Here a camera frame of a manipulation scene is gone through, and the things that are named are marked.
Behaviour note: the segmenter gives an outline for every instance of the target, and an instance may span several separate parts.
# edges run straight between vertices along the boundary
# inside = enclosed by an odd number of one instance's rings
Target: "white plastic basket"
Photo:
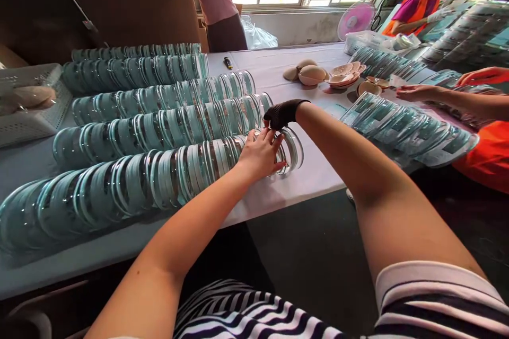
[[[0,70],[0,88],[21,86],[51,86],[56,103],[46,110],[15,112],[0,117],[0,147],[17,142],[43,138],[58,132],[72,100],[69,90],[60,81],[59,64],[27,66]]]
[[[345,48],[344,52],[350,56],[352,56],[356,51],[358,51],[362,47],[368,47],[377,49],[386,53],[392,53],[397,56],[401,56],[406,54],[409,50],[412,49],[404,49],[404,50],[390,50],[382,47],[382,43],[388,40],[391,40],[392,37],[376,33],[373,31],[361,31],[361,32],[353,32],[346,34]]]

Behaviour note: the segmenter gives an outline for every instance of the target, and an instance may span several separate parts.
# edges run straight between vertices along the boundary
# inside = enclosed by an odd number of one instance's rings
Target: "hand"
[[[416,101],[433,101],[440,94],[447,89],[440,86],[433,85],[405,85],[398,88],[396,97],[409,102]]]
[[[445,7],[445,8],[439,9],[435,13],[432,13],[431,15],[428,16],[428,23],[440,21],[440,20],[446,18],[447,16],[450,16],[453,13],[454,13],[454,9],[452,9],[452,8]]]
[[[276,139],[276,130],[264,128],[255,140],[255,131],[251,130],[245,142],[235,168],[252,176],[253,182],[258,181],[286,166],[285,162],[276,163],[276,153],[283,142],[284,135]]]
[[[482,85],[509,81],[509,69],[490,67],[476,72],[464,74],[456,83],[456,87]]]
[[[302,102],[309,102],[308,100],[290,100],[283,103],[278,103],[270,107],[264,115],[265,127],[273,128],[274,130],[280,130],[287,126],[290,122],[295,122],[295,113],[297,107]]]

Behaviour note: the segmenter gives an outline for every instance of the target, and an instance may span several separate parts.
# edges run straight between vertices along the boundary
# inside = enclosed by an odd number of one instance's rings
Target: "table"
[[[349,94],[356,86],[344,93],[332,93],[326,83],[309,88],[282,77],[286,67],[295,66],[305,58],[315,60],[327,70],[345,64],[350,56],[343,53],[342,43],[210,54],[211,75],[228,71],[223,64],[225,56],[230,57],[234,69],[249,70],[257,92],[267,92],[274,103],[294,98],[308,99],[339,117],[355,100]],[[421,75],[424,78],[432,73],[428,70]],[[68,113],[64,127],[73,125]],[[307,134],[296,124],[291,127],[304,148],[302,167],[284,177],[273,176],[253,185],[223,227],[345,187]],[[58,173],[51,153],[52,141],[53,137],[50,137],[0,150],[0,201],[22,184]],[[135,223],[30,263],[12,265],[0,256],[0,300],[135,257],[166,220]]]

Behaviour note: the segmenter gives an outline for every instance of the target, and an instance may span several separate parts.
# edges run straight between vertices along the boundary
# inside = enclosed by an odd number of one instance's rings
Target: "black and white striped clothing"
[[[495,288],[457,266],[413,261],[376,281],[380,318],[371,338],[509,337],[509,308]],[[344,337],[280,297],[233,280],[196,291],[177,313],[175,338]]]

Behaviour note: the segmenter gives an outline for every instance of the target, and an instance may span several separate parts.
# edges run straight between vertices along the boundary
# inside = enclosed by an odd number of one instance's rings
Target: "black glove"
[[[273,130],[280,130],[288,125],[290,122],[295,122],[295,113],[297,107],[302,102],[309,102],[308,100],[290,100],[283,103],[278,103],[270,107],[264,115],[264,119],[270,121],[270,128]]]

